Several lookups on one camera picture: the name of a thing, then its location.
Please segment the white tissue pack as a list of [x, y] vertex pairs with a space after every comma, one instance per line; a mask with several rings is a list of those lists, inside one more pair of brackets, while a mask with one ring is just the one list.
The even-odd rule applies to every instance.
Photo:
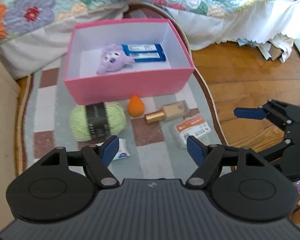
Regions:
[[97, 146], [100, 158], [104, 163], [110, 163], [113, 160], [119, 160], [130, 156], [125, 139], [116, 137], [107, 140], [106, 142], [99, 143]]

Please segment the clear box orange label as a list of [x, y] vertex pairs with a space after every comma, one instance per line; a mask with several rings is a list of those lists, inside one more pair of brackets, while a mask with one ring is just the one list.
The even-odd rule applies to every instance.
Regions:
[[203, 139], [211, 133], [211, 128], [204, 116], [200, 113], [186, 118], [173, 126], [173, 132], [176, 141], [181, 148], [186, 148], [189, 136], [196, 139]]

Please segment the green yarn ball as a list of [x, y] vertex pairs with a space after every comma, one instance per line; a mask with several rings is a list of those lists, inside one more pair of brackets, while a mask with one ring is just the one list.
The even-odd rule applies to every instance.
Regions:
[[99, 102], [76, 106], [69, 118], [71, 131], [77, 141], [105, 139], [118, 135], [126, 126], [123, 107], [117, 102]]

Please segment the foundation bottle gold cap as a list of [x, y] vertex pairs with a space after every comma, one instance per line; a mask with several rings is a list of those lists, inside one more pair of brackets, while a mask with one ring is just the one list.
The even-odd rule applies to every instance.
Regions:
[[188, 115], [189, 111], [190, 109], [185, 100], [178, 101], [164, 105], [162, 109], [156, 112], [146, 114], [145, 121], [147, 124], [151, 124], [156, 121], [168, 122]]

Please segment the orange makeup sponge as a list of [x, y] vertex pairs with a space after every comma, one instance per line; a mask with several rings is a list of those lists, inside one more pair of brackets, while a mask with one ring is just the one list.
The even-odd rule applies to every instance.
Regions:
[[130, 116], [136, 118], [142, 116], [145, 112], [145, 105], [143, 101], [136, 95], [133, 95], [128, 104], [128, 113]]

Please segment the purple plush toy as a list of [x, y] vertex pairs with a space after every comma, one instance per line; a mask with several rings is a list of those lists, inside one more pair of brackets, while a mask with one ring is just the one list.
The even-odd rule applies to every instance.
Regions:
[[101, 51], [100, 64], [97, 68], [97, 75], [117, 72], [126, 65], [134, 64], [132, 57], [127, 56], [122, 46], [111, 44], [104, 47]]

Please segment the blue wet wipes pack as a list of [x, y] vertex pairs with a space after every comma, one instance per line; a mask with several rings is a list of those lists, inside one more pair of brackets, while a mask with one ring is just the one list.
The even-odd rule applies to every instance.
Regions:
[[160, 44], [122, 44], [127, 56], [135, 62], [165, 62], [166, 56]]

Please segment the checkered floor rug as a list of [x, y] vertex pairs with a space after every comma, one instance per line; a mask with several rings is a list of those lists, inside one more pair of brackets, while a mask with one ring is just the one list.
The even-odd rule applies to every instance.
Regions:
[[[54, 147], [63, 145], [76, 151], [86, 143], [74, 138], [69, 118], [75, 108], [64, 81], [60, 53], [34, 74], [19, 80], [21, 86], [15, 132], [15, 169], [21, 174]], [[194, 72], [183, 89], [175, 94], [143, 98], [146, 112], [185, 100], [192, 118], [201, 114], [210, 126], [202, 137], [206, 144], [225, 144], [212, 94], [203, 79]], [[175, 121], [146, 124], [143, 116], [126, 118], [119, 137], [129, 156], [111, 163], [109, 169], [117, 178], [187, 178], [196, 168], [186, 148], [177, 140]]]

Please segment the paper scraps under bed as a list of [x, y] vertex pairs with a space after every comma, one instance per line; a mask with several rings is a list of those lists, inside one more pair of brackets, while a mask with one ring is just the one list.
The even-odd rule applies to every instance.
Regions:
[[265, 43], [257, 43], [247, 39], [237, 39], [239, 46], [248, 45], [257, 48], [266, 60], [279, 60], [281, 63], [290, 57], [294, 40], [286, 35], [277, 34]]

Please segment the pink cardboard box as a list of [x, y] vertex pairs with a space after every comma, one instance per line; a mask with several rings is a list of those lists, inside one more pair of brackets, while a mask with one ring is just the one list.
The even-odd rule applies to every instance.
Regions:
[[64, 82], [79, 105], [173, 94], [194, 64], [172, 22], [164, 18], [102, 20], [75, 26]]

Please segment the beige cabinet panel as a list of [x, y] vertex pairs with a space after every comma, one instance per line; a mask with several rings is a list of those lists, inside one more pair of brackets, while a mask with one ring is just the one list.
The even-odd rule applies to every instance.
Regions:
[[12, 220], [6, 189], [15, 178], [15, 119], [20, 87], [0, 62], [0, 231]]

